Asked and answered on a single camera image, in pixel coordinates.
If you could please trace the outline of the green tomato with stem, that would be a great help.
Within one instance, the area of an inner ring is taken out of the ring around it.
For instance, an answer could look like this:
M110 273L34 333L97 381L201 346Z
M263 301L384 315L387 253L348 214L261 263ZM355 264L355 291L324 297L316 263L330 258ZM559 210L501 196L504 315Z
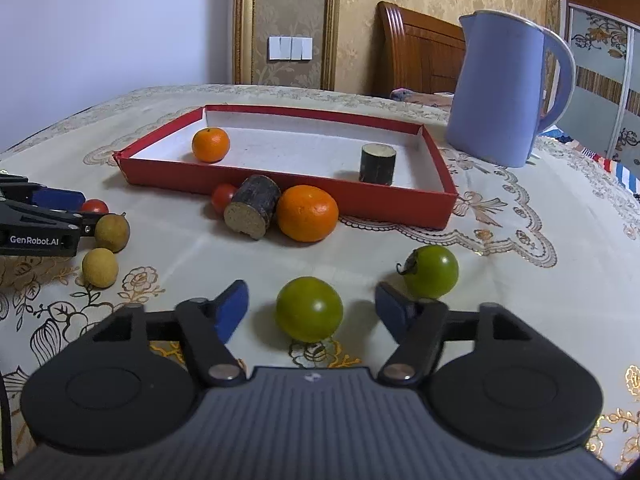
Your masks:
M428 245L416 248L404 263L397 263L396 272L414 298L438 299L457 285L459 263L446 247Z

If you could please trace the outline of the red cherry tomato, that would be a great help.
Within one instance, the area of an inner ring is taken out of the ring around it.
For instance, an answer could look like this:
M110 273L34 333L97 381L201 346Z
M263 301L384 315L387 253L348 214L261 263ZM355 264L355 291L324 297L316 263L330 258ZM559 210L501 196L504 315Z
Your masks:
M212 197L210 198L210 202L212 203L213 210L218 214L218 216L222 216L224 214L224 210L231 203L237 190L238 189L235 186L228 183L216 186Z
M92 214L108 214L110 212L107 204L97 198L86 200L85 203L80 206L80 211L91 212Z

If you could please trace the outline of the yellow longan fruit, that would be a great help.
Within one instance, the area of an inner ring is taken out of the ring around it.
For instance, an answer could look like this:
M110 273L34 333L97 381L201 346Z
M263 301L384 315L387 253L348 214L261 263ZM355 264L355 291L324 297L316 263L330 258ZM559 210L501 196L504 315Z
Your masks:
M107 248L94 248L82 259L82 277L95 288L109 288L115 282L119 267L115 255Z

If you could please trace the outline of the brown longan fruit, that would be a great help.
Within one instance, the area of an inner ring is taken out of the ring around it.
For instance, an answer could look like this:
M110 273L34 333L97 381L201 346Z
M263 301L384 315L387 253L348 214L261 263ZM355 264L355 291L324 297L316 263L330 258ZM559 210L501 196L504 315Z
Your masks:
M111 252L123 250L130 237L130 225L124 214L106 214L96 224L94 238L96 246Z

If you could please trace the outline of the orange mandarin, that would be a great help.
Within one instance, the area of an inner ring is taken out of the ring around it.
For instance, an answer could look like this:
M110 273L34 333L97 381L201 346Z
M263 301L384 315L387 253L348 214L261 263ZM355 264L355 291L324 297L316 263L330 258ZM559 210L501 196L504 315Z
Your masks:
M276 215L283 234L296 242L317 243L334 231L340 212L326 191L295 185L282 193Z
M203 128L194 134L191 150L200 162L220 162L230 150L230 138L224 129Z

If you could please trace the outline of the red cardboard tray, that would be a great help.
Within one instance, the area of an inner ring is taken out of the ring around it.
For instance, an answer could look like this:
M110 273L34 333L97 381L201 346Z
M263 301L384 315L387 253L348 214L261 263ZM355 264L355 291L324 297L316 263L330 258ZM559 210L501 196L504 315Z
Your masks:
M224 129L230 150L220 162L200 162L192 138ZM392 146L392 185L359 181L364 144ZM312 185L328 192L345 216L443 229L458 192L426 128L416 122L334 110L269 105L205 105L183 114L115 153L130 184L209 194L239 186L252 174L280 188Z

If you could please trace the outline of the pink crumpled blanket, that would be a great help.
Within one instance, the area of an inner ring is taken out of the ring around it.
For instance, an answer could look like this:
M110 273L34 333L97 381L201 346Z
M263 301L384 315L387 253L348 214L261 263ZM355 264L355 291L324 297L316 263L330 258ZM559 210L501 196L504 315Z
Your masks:
M450 92L421 93L406 88L398 88L390 92L390 98L397 102L420 104L449 110L454 95Z

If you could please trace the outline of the blue electric kettle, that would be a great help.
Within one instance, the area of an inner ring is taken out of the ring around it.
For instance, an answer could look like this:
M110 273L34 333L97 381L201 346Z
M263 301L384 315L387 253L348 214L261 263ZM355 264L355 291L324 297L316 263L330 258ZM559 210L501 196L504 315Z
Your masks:
M565 113L576 84L570 47L553 30L504 11L462 15L465 56L454 89L446 142L492 164L523 167L536 136ZM560 66L558 91L544 112L550 52Z

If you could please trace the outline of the striped colourful bedding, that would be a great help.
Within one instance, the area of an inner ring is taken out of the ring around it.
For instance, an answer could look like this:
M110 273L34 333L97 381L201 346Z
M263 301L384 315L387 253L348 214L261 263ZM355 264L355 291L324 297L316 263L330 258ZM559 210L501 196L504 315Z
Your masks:
M639 199L639 190L640 183L639 179L636 178L631 171L618 162L616 159L609 159L604 156L597 154L594 151L591 151L589 148L585 148L582 144L580 144L577 140L574 140L567 134L565 134L558 127L551 127L547 130L544 130L542 133L543 136L547 138L557 140L558 142L568 146L574 151L578 151L582 153L587 158L592 159L596 162L605 172L608 174L612 174L612 176L620 182L620 185L629 193L631 193L636 200Z

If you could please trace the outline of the wooden bed headboard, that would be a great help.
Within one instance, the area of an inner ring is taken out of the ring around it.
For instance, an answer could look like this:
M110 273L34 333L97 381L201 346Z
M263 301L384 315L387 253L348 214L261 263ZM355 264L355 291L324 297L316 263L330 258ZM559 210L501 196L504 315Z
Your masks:
M376 6L382 46L375 64L376 96L405 88L419 93L454 92L465 55L460 26L395 3Z

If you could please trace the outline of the sliding door wardrobe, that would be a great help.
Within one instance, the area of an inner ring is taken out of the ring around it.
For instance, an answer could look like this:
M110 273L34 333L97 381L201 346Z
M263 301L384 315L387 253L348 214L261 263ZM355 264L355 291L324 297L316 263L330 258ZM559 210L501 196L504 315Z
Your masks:
M576 90L559 126L598 155L639 169L639 0L567 0Z

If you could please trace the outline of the white wall switch panel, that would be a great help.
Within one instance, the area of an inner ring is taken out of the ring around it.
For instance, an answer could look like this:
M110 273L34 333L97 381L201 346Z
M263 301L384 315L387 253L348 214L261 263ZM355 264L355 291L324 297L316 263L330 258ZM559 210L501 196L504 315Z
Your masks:
M268 38L268 61L309 62L314 58L311 37L271 36Z

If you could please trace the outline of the gold picture frame moulding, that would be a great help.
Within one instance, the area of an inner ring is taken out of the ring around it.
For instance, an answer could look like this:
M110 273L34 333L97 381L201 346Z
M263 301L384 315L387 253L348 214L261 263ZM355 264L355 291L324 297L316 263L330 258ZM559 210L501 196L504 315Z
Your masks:
M340 0L231 0L231 9L233 82L335 88ZM271 36L311 37L314 58L269 62Z

